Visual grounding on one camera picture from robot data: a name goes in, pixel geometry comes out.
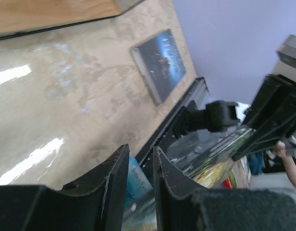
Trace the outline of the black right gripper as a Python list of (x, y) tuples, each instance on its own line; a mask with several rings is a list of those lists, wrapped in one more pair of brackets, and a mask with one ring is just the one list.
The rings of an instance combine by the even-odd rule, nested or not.
[(233, 155), (234, 161), (290, 137), (296, 131), (296, 82), (282, 75), (265, 76), (242, 125), (254, 133)]

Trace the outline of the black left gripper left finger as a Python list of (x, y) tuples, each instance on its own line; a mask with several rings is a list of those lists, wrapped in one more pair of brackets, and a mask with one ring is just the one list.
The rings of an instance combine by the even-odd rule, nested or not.
[(123, 144), (104, 162), (62, 188), (64, 231), (119, 231), (122, 226), (129, 145)]

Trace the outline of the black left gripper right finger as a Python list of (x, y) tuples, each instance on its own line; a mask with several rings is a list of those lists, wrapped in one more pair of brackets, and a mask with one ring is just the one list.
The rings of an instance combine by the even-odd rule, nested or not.
[(154, 195), (159, 231), (232, 231), (225, 189), (207, 189), (153, 149)]

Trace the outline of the green yellow fantasy book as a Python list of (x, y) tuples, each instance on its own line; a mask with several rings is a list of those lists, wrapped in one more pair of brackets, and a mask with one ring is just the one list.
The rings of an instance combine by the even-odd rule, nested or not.
[[(198, 130), (162, 148), (169, 161), (198, 184), (212, 188), (228, 176), (233, 155), (254, 133), (245, 126), (227, 135)], [(131, 202), (125, 203), (122, 230), (155, 231), (156, 210), (153, 189)]]

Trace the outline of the bare human forearm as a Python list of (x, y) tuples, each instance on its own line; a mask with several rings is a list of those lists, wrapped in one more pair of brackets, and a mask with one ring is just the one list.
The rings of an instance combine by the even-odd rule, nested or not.
[(290, 182), (296, 188), (296, 165), (290, 156), (282, 157), (283, 165)]

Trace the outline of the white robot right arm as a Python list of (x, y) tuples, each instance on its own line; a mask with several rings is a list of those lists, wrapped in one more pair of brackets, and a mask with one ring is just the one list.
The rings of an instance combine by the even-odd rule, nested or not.
[[(237, 125), (236, 102), (215, 101), (204, 110), (186, 110), (176, 131), (187, 134), (200, 129), (224, 132)], [(264, 78), (239, 129), (208, 149), (215, 156), (227, 147), (233, 148), (234, 161), (247, 154), (271, 148), (296, 131), (296, 82), (282, 75)]]

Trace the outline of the bare human hand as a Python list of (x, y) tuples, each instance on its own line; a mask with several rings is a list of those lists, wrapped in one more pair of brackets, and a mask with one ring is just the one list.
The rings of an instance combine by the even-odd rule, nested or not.
[(280, 158), (286, 158), (287, 154), (285, 144), (282, 141), (278, 141), (273, 148), (273, 153)]

